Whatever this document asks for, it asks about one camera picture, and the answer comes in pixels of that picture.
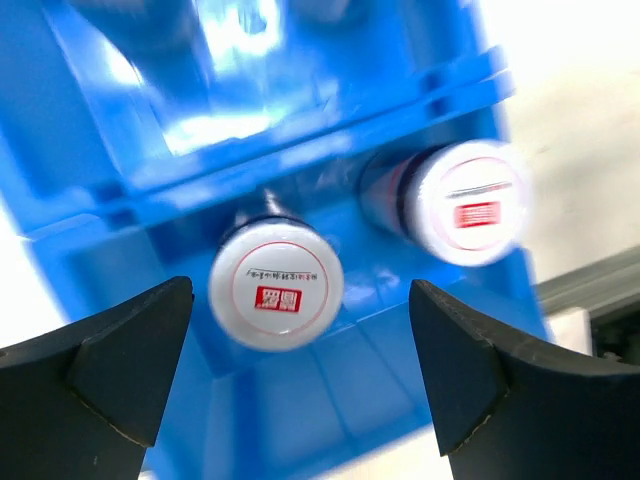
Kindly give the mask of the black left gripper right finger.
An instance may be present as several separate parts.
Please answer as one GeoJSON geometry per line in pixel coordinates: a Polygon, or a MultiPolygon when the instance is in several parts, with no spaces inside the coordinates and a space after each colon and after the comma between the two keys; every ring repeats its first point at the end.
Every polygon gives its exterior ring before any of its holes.
{"type": "Polygon", "coordinates": [[[409,314],[457,479],[635,479],[639,370],[511,327],[425,280],[409,314]]]}

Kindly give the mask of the blue middle storage bin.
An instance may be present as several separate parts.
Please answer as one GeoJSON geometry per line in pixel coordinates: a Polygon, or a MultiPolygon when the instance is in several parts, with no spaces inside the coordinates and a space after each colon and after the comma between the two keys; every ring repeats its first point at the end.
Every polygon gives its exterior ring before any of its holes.
{"type": "Polygon", "coordinates": [[[474,1],[5,1],[1,191],[31,232],[505,68],[474,1]]]}

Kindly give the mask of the blue storage bin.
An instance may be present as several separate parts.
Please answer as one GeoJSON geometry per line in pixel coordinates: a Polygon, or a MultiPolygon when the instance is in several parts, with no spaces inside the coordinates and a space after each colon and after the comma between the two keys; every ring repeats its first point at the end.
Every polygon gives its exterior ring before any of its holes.
{"type": "Polygon", "coordinates": [[[505,68],[474,1],[5,1],[1,191],[31,232],[505,68]]]}
{"type": "Polygon", "coordinates": [[[482,267],[446,263],[365,216],[361,191],[415,153],[506,138],[504,109],[455,109],[435,121],[410,107],[292,148],[217,164],[197,178],[122,194],[27,232],[63,310],[78,320],[174,277],[195,302],[156,446],[160,479],[304,479],[428,425],[413,342],[411,283],[428,280],[544,336],[527,253],[482,267]],[[336,252],[344,294],[309,345],[263,353],[217,324],[207,287],[234,219],[279,207],[336,252]]]}

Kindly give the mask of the aluminium frame rail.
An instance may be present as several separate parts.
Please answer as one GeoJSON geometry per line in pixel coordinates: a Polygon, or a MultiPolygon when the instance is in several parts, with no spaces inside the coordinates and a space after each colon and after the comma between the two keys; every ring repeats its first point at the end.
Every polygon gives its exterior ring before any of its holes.
{"type": "Polygon", "coordinates": [[[639,247],[590,263],[536,286],[549,314],[578,307],[605,315],[639,301],[639,247]]]}

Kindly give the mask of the blue near storage bin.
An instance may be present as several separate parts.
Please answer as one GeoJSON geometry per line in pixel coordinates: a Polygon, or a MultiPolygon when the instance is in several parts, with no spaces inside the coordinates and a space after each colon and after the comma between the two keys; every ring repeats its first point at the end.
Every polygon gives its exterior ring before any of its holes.
{"type": "Polygon", "coordinates": [[[455,109],[435,121],[410,107],[292,148],[217,164],[197,178],[122,194],[27,232],[63,310],[78,320],[174,277],[195,302],[156,446],[160,479],[304,479],[428,425],[413,342],[411,283],[428,280],[544,336],[527,253],[482,267],[446,263],[365,216],[361,191],[415,153],[506,138],[504,109],[455,109]],[[263,353],[217,324],[207,287],[234,219],[279,207],[336,252],[344,294],[309,345],[263,353]]]}

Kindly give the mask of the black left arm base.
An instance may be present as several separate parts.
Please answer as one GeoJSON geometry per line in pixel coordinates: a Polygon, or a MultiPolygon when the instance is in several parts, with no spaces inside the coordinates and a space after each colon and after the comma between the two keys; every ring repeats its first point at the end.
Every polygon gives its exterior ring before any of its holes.
{"type": "Polygon", "coordinates": [[[639,305],[612,310],[591,320],[596,357],[639,365],[639,305]]]}

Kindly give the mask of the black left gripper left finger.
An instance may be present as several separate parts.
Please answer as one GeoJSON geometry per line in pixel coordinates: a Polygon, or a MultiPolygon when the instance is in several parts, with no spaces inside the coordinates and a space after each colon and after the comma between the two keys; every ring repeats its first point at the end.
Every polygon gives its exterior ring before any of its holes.
{"type": "Polygon", "coordinates": [[[1,350],[4,479],[135,479],[194,302],[185,276],[1,350]]]}

